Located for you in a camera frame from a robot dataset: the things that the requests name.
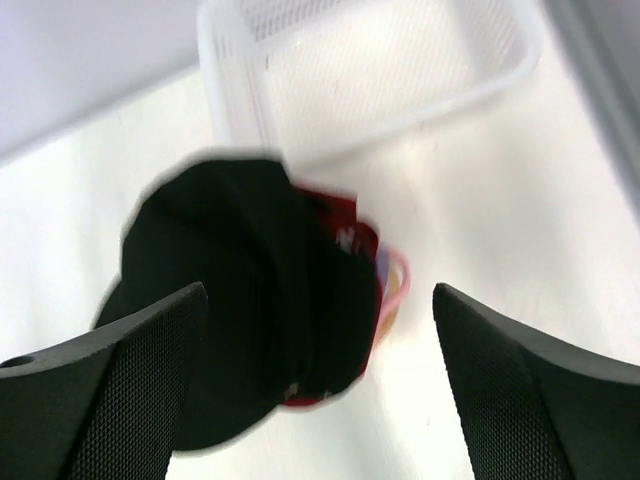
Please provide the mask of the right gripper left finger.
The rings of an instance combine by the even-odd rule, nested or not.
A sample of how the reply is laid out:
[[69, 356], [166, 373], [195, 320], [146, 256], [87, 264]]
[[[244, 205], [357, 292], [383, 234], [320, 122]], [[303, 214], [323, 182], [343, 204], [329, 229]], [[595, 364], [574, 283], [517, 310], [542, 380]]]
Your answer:
[[164, 478], [206, 315], [194, 283], [2, 362], [2, 478]]

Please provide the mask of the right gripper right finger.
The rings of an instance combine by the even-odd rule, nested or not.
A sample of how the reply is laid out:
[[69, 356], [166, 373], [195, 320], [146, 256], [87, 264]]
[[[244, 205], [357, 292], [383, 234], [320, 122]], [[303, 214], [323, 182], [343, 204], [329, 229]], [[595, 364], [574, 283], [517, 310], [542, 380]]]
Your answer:
[[444, 283], [432, 307], [475, 478], [638, 479], [638, 366]]

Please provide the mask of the pink baseball cap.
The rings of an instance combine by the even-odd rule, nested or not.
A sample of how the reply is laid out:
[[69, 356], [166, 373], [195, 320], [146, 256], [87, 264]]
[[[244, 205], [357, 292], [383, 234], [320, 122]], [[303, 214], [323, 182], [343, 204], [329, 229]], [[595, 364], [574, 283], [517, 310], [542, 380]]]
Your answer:
[[381, 247], [376, 261], [383, 293], [376, 328], [376, 338], [380, 339], [389, 332], [401, 303], [409, 293], [411, 272], [407, 258], [391, 247]]

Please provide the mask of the black gold-logo cap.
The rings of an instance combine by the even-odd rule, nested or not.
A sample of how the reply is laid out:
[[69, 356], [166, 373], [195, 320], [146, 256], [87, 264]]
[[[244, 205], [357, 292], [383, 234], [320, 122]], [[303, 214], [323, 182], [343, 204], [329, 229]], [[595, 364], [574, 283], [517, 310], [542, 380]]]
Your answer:
[[296, 187], [275, 160], [205, 160], [150, 193], [124, 236], [98, 326], [194, 282], [208, 298], [177, 451], [239, 436], [308, 373], [310, 217]]

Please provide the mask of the purple LA baseball cap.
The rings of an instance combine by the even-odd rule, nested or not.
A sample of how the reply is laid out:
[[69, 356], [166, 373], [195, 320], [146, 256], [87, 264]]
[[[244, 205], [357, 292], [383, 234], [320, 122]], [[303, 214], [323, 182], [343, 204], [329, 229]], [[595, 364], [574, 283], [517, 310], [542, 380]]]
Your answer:
[[390, 257], [388, 248], [382, 244], [379, 244], [375, 260], [377, 278], [382, 291], [385, 291], [387, 288], [390, 272]]

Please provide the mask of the red baseball cap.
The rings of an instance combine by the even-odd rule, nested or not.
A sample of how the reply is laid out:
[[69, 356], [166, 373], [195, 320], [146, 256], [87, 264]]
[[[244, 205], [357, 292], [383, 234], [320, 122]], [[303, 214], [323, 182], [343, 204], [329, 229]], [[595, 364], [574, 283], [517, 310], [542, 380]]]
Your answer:
[[305, 202], [311, 365], [284, 404], [316, 405], [364, 374], [382, 304], [376, 229], [358, 219], [357, 199], [297, 186]]

